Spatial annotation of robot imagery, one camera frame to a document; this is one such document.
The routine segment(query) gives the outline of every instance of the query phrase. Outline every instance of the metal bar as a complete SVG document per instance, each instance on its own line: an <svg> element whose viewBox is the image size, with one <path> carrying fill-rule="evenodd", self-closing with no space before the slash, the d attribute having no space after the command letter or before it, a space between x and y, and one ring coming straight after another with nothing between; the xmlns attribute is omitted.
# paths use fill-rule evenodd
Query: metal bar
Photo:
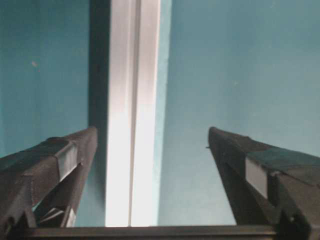
<svg viewBox="0 0 320 240"><path fill-rule="evenodd" d="M16 239L284 239L274 226L158 226L29 228L16 232Z"/></svg>

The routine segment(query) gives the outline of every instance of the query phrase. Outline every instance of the teal wall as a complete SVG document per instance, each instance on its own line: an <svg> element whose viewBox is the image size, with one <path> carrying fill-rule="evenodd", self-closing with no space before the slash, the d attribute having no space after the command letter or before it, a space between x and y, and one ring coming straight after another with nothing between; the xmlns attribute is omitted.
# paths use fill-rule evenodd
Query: teal wall
<svg viewBox="0 0 320 240"><path fill-rule="evenodd" d="M0 0L0 157L88 126L89 5ZM78 225L104 225L104 178L91 171Z"/></svg>
<svg viewBox="0 0 320 240"><path fill-rule="evenodd" d="M320 156L320 1L172 2L160 225L232 224L210 126Z"/></svg>

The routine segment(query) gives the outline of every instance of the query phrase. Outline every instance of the blue wall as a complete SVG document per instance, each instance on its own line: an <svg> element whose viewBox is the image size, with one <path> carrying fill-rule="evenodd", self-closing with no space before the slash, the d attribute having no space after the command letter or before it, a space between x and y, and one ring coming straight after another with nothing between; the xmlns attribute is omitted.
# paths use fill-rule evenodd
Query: blue wall
<svg viewBox="0 0 320 240"><path fill-rule="evenodd" d="M86 128L88 74L88 0L1 0L0 157ZM77 224L103 226L105 176L89 178Z"/></svg>
<svg viewBox="0 0 320 240"><path fill-rule="evenodd" d="M210 126L320 156L320 1L176 0L160 225L232 224Z"/></svg>

